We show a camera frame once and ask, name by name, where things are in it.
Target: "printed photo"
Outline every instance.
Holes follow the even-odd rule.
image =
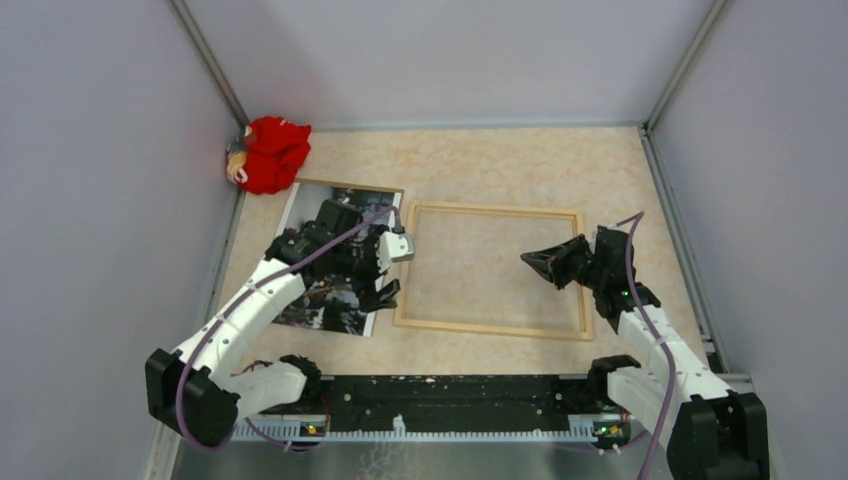
[[[324,200],[333,199],[355,207],[367,220],[380,209],[394,205],[400,208],[401,192],[377,190],[373,187],[332,185],[298,182],[292,185],[277,235],[284,230],[300,232],[306,222],[315,220]],[[376,222],[377,225],[394,227],[392,215]],[[362,230],[353,242],[362,242],[368,236],[368,228]],[[371,336],[375,312],[359,310],[359,298],[353,284],[355,279],[340,274],[321,278],[306,278],[306,292],[283,310],[274,323],[293,327]],[[376,288],[383,287],[383,278],[377,280]]]

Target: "red plush toy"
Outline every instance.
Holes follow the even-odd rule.
[[[312,127],[262,117],[227,147],[227,177],[250,193],[277,193],[294,182],[309,153]]]

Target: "gray wall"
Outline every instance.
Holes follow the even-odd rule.
[[[188,3],[248,115],[322,129],[641,122],[710,5]]]
[[[726,357],[793,478],[848,469],[846,25],[842,0],[737,2],[657,134]]]
[[[138,478],[144,361],[208,299],[235,126],[163,1],[0,10],[0,478]]]

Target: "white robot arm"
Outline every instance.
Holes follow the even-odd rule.
[[[768,478],[765,407],[755,393],[735,392],[704,365],[674,330],[659,299],[635,282],[628,237],[617,228],[598,227],[594,244],[579,235],[521,256],[559,289],[572,281],[591,289],[598,313],[646,360],[645,365],[627,355],[595,360],[589,389],[597,401],[623,407],[639,419],[665,448],[674,478]],[[663,414],[664,428],[655,431]]]
[[[361,222],[352,207],[327,201],[316,220],[320,227],[307,225],[302,233],[285,232],[277,237],[247,282],[209,322],[172,352],[157,349],[148,358],[145,377],[150,414],[185,436],[182,422],[195,440],[214,447],[226,441],[239,420],[298,401],[311,373],[304,371],[311,365],[305,358],[274,362],[240,375],[234,375],[234,370],[262,331],[303,295],[303,275],[314,278],[332,272],[353,277],[360,284],[362,311],[394,306],[398,281],[380,291],[374,282],[393,264],[414,256],[412,238],[402,228],[376,227],[364,246],[341,244],[303,273],[281,275],[289,264],[323,248],[323,239],[352,232],[350,227]],[[178,401],[182,402],[181,411]]]

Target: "speckled tabletop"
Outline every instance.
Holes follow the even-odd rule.
[[[315,133],[310,140],[312,152],[301,177],[404,189],[404,221],[412,200],[575,209],[588,230],[645,210],[634,243],[639,279],[662,300],[674,327],[704,358],[635,128],[335,132]],[[246,197],[222,303],[256,267],[274,238],[287,199],[288,191]],[[485,252],[486,245],[479,251]],[[544,283],[527,288],[553,289]],[[634,354],[597,314],[591,342],[403,328],[394,326],[392,318],[392,311],[381,311],[370,338],[271,325],[243,363],[298,354],[330,375],[564,374],[585,373],[598,357]]]

